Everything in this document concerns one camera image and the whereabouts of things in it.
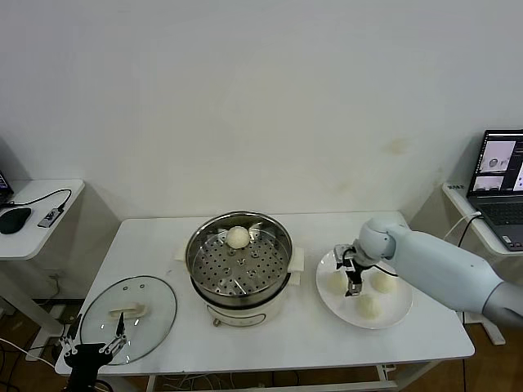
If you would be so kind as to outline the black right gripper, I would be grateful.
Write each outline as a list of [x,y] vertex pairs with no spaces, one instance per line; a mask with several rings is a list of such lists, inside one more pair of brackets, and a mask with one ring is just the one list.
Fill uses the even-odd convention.
[[362,291],[362,278],[361,274],[364,268],[353,259],[349,260],[351,267],[346,272],[348,279],[348,288],[345,296],[358,296]]

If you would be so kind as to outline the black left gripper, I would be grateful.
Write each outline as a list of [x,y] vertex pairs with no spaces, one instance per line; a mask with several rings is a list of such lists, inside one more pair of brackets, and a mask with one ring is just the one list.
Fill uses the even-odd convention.
[[65,363],[71,368],[65,391],[95,391],[100,368],[108,365],[126,344],[124,312],[120,313],[114,338],[104,345],[74,344],[82,321],[79,314],[59,339]]

